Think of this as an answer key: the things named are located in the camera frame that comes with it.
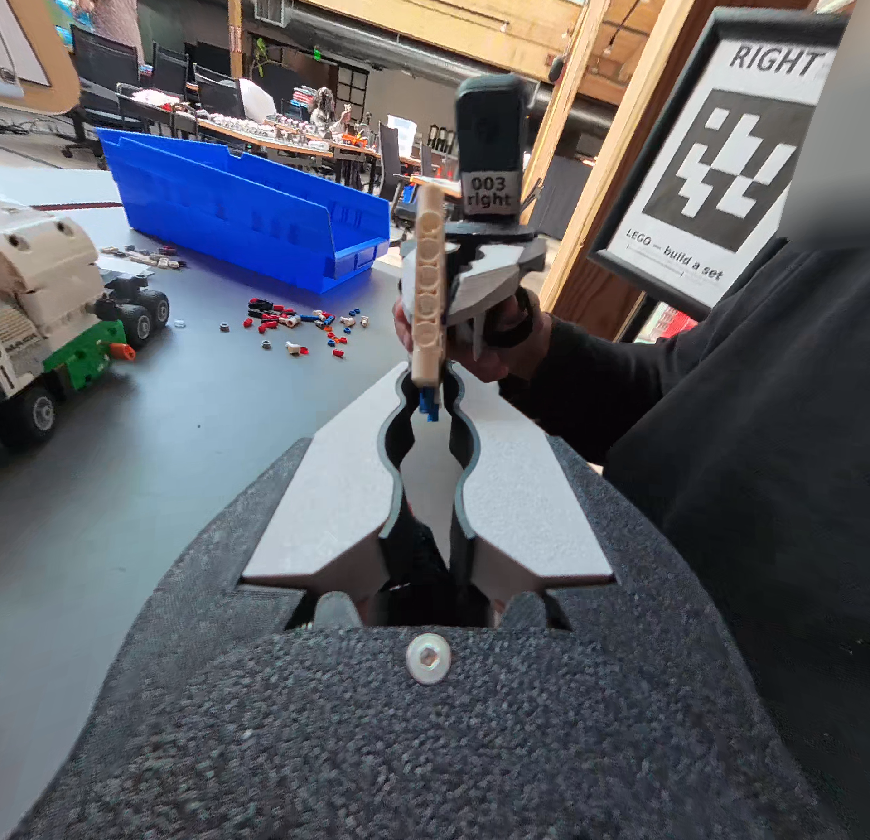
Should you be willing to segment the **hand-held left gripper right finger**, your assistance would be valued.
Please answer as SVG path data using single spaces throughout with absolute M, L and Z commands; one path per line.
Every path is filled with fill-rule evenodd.
M 447 410 L 461 467 L 450 572 L 463 624 L 497 627 L 523 593 L 615 583 L 546 433 L 457 363 L 447 366 Z

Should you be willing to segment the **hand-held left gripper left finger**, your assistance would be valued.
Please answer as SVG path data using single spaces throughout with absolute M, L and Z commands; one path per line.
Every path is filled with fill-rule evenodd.
M 417 390 L 400 362 L 315 433 L 241 580 L 317 598 L 338 593 L 361 622 L 411 573 L 414 527 L 401 464 Z

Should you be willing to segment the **long white lego beam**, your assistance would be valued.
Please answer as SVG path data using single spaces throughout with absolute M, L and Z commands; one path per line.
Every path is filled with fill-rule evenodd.
M 434 184 L 419 188 L 411 318 L 411 378 L 418 389 L 440 386 L 445 361 L 447 271 L 444 194 Z

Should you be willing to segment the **person's right forearm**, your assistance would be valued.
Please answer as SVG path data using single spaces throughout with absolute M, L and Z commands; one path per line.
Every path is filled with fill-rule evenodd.
M 550 346 L 528 381 L 507 376 L 501 395 L 586 461 L 610 449 L 701 361 L 701 326 L 655 344 L 613 343 L 551 315 Z

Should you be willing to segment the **scattered small lego pins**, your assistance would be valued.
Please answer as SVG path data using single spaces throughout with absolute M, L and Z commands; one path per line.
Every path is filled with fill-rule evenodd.
M 344 314 L 325 309 L 306 313 L 263 298 L 252 298 L 245 317 L 236 324 L 256 334 L 263 350 L 281 345 L 291 359 L 324 352 L 336 361 L 346 359 L 354 335 L 370 325 L 371 318 L 358 307 Z

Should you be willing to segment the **pile of dark lego pieces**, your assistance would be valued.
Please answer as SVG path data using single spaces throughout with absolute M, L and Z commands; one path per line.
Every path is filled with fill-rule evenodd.
M 180 270 L 187 267 L 175 256 L 152 251 L 139 251 L 136 247 L 103 247 L 97 251 L 97 266 L 104 271 L 114 270 L 136 274 L 139 269 Z

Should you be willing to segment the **white green lego truck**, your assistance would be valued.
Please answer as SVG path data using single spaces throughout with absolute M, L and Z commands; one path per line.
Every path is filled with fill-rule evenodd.
M 150 272 L 104 271 L 68 215 L 1 201 L 1 442 L 17 452 L 52 436 L 58 404 L 113 361 L 132 361 L 169 321 Z

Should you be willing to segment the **person's right hand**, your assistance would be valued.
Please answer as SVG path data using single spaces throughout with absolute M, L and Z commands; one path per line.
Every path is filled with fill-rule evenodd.
M 533 377 L 538 364 L 546 356 L 550 346 L 551 317 L 540 308 L 538 295 L 528 290 L 530 317 L 533 321 L 532 333 L 526 340 L 513 348 L 490 348 L 484 346 L 479 358 L 473 356 L 473 346 L 459 341 L 448 341 L 447 356 L 460 363 L 484 383 L 500 381 L 507 376 L 515 376 L 528 381 Z M 524 313 L 515 295 L 499 303 L 493 310 L 494 322 L 498 331 L 511 330 L 520 324 L 528 313 Z M 403 348 L 412 352 L 413 340 L 411 324 L 406 318 L 401 294 L 393 304 L 392 315 L 398 340 Z

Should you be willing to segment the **blue plastic bin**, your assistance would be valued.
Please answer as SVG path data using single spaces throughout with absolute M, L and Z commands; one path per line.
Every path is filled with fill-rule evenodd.
M 390 241 L 379 197 L 223 145 L 98 128 L 132 229 L 322 294 Z

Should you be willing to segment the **blue red storage box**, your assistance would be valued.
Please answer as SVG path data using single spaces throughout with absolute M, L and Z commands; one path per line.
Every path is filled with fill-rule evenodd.
M 658 304 L 636 338 L 638 343 L 654 344 L 695 328 L 698 322 L 688 314 L 663 303 Z

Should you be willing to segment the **background workbench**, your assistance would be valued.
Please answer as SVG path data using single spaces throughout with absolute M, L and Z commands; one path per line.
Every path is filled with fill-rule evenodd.
M 342 135 L 338 140 L 318 138 L 300 130 L 301 124 L 296 121 L 266 119 L 260 124 L 245 118 L 210 115 L 163 92 L 136 90 L 122 84 L 118 85 L 117 99 L 122 115 L 133 116 L 146 123 L 164 125 L 174 137 L 221 135 L 253 147 L 304 159 L 353 163 L 383 160 L 379 142 L 372 148 L 349 135 Z

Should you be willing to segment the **person's black clothing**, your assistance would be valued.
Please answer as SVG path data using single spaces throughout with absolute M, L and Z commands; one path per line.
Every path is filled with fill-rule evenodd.
M 613 484 L 712 596 L 795 759 L 868 838 L 868 248 L 786 248 L 700 325 L 613 344 Z

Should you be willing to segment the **black framed marker sign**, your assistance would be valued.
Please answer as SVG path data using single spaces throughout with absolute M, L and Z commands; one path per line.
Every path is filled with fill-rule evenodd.
M 849 17 L 715 8 L 589 257 L 705 318 L 776 232 Z

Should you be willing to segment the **black office chair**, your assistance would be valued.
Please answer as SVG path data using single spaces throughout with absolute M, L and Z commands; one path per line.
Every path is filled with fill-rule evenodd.
M 186 102 L 190 60 L 185 52 L 177 52 L 153 42 L 150 87 Z
M 97 167 L 106 170 L 101 142 L 88 138 L 85 127 L 146 132 L 147 125 L 140 118 L 122 113 L 116 91 L 119 83 L 139 86 L 136 49 L 76 26 L 71 28 L 71 37 L 81 93 L 79 103 L 68 113 L 75 141 L 64 147 L 62 153 L 71 159 L 75 150 L 90 150 Z
M 193 75 L 201 107 L 209 114 L 244 119 L 245 104 L 240 80 L 193 64 Z

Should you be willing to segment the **wooden post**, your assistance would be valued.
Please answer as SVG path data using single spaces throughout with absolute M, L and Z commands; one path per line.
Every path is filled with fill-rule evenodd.
M 814 10 L 820 0 L 665 0 L 539 292 L 541 308 L 614 341 L 643 300 L 588 258 L 592 239 L 672 92 L 712 9 Z

